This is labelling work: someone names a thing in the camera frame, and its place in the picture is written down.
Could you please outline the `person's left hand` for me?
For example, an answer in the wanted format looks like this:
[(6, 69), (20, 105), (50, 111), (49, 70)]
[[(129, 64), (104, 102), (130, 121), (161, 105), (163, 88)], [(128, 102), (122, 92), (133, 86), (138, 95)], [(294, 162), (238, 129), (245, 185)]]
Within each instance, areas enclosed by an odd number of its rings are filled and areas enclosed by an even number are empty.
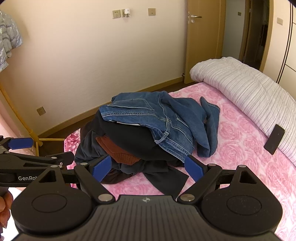
[(2, 228), (7, 227), (13, 200), (13, 196), (9, 191), (0, 197), (0, 223)]

